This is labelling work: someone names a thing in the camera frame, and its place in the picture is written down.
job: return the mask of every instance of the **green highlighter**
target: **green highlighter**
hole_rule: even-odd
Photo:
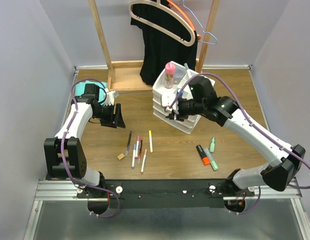
[[[210,140],[209,151],[211,153],[215,151],[215,138],[214,137]]]
[[[211,155],[210,151],[208,150],[208,148],[204,149],[204,153],[206,154],[206,156],[209,158],[210,160],[210,165],[213,168],[214,171],[218,170],[218,166],[213,158],[213,156]]]

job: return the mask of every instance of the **white marker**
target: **white marker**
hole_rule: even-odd
[[[146,156],[147,156],[147,149],[145,149],[145,154],[144,154],[144,158],[143,158],[143,164],[141,165],[141,171],[140,171],[141,174],[143,174],[144,171],[145,171]]]
[[[135,159],[138,158],[138,152],[139,152],[139,140],[140,140],[140,136],[137,136],[137,143],[136,143],[136,155],[135,155]]]
[[[136,145],[134,144],[134,150],[133,150],[133,161],[131,163],[131,168],[135,168],[135,155],[136,155]]]
[[[149,145],[150,145],[150,152],[153,152],[153,138],[151,136],[151,130],[149,130]]]

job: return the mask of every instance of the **teal cloth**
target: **teal cloth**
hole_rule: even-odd
[[[96,84],[97,86],[104,88],[101,83],[99,82],[95,82],[95,81],[85,81],[85,82],[80,82],[76,85],[76,89],[75,89],[75,96],[81,96],[82,94],[84,94],[85,91],[85,85],[86,84]],[[104,91],[100,90],[99,91],[99,102],[101,102],[102,100],[104,100],[105,98],[105,93]]]

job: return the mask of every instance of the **wooden table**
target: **wooden table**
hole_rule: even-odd
[[[222,77],[237,94],[247,112],[265,126],[256,93],[246,69],[211,70]],[[86,77],[106,81],[100,70],[79,72],[78,79]],[[219,96],[229,93],[216,81]],[[266,163],[265,159],[239,136],[218,124],[201,118],[191,134],[185,134],[153,115],[152,92],[125,93],[116,98],[122,105],[126,128],[109,128],[88,123],[82,136],[82,146],[88,166],[101,171],[107,179],[186,179],[226,178],[234,169],[252,168]],[[132,147],[137,135],[143,137],[143,152],[149,150],[148,130],[153,134],[153,153],[148,153],[145,172],[140,174],[140,165],[131,168]],[[117,156],[125,153],[129,131],[133,131],[129,156],[119,161]],[[196,145],[209,146],[216,138],[213,157],[219,166],[213,171],[204,166]]]

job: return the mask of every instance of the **black garment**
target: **black garment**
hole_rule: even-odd
[[[168,7],[167,0],[161,0],[161,4]],[[146,4],[135,4],[133,5],[133,13],[167,29],[186,41],[190,41],[188,30],[177,19],[159,8]],[[139,27],[143,31],[145,56],[140,76],[144,83],[152,86],[165,68],[165,65],[170,61],[181,65],[187,63],[190,69],[195,70],[197,54],[196,32],[195,43],[192,46],[185,46],[163,32],[133,18],[130,24]]]

